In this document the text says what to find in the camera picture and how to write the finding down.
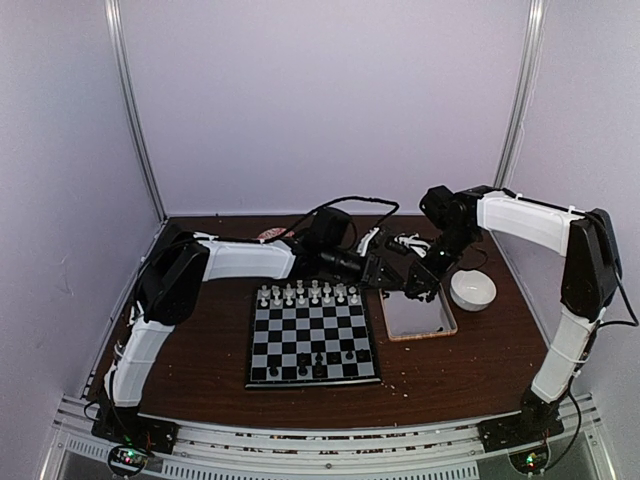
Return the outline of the black and white chessboard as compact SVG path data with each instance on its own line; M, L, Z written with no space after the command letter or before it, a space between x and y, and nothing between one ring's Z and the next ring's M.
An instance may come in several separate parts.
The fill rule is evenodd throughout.
M375 338L365 295L355 285L319 280L261 285L253 302L247 350L247 389L346 386L381 381ZM354 357L345 358L352 350ZM356 351L367 361L357 362ZM324 378L313 377L322 353ZM333 352L340 362L332 363ZM307 354L308 373L298 375L298 355ZM269 367L278 367L278 376Z

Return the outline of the black chess king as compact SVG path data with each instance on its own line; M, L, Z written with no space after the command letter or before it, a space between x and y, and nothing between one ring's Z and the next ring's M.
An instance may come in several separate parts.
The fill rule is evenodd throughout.
M325 375L326 375L325 366L321 362L316 363L313 367L313 377L324 378Z

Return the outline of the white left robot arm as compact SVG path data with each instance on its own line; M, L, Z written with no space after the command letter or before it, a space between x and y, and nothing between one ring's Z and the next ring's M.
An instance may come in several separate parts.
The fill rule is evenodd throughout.
M376 371L364 319L365 289L399 289L402 277L374 253L379 223L350 247L346 212L323 206L302 230L232 239L170 225L136 280L130 336L100 391L100 419L123 444L144 433L142 390L176 326L189 319L213 280L262 278L256 299L249 380L309 382L371 379Z

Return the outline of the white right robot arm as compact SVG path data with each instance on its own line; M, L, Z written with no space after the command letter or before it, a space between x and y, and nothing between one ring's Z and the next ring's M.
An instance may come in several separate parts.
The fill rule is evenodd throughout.
M520 238L563 260L558 327L512 423L519 440L533 441L554 421L606 309L622 290L610 215L603 209L560 207L485 185L459 192L444 185L432 187L419 208L440 234L409 268L404 292L410 299L432 301L441 281L484 231Z

